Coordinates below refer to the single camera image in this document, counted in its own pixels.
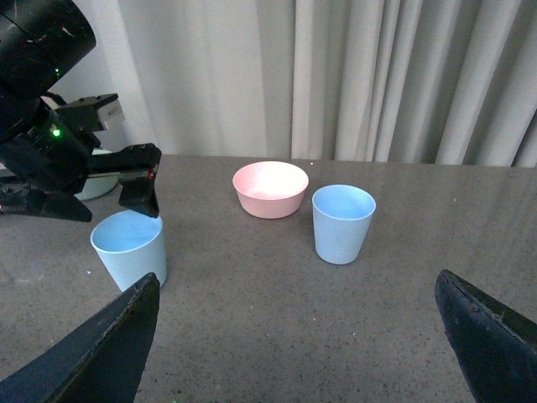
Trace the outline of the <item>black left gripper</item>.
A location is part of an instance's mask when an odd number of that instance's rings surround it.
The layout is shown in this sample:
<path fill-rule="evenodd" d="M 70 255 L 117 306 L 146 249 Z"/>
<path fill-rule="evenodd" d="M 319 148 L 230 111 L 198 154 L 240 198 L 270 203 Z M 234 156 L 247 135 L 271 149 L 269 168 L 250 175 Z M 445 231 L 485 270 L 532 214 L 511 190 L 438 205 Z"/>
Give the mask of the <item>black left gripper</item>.
<path fill-rule="evenodd" d="M 162 156 L 151 143 L 95 154 L 102 131 L 97 110 L 117 94 L 66 102 L 58 94 L 31 101 L 1 118 L 1 163 L 29 191 L 1 192 L 1 213 L 90 222 L 91 211 L 74 195 L 89 177 L 115 175 L 119 205 L 147 217 L 159 216 L 155 180 Z"/>

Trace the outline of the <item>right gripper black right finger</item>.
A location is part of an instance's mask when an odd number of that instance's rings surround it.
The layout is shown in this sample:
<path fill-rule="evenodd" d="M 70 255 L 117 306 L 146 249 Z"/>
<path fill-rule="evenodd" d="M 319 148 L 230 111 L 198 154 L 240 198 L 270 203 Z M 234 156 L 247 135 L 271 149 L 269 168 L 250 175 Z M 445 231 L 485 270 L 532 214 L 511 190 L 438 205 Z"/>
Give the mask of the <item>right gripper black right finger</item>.
<path fill-rule="evenodd" d="M 449 270 L 435 301 L 474 400 L 535 402 L 536 324 Z"/>

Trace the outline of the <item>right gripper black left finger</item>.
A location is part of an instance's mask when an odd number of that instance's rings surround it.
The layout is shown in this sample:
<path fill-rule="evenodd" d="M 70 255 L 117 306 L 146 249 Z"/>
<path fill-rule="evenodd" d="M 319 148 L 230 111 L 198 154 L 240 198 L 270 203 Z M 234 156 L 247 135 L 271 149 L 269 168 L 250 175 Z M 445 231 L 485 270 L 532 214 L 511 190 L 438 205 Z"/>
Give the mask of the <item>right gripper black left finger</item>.
<path fill-rule="evenodd" d="M 3 402 L 132 402 L 159 313 L 149 273 L 1 383 Z"/>

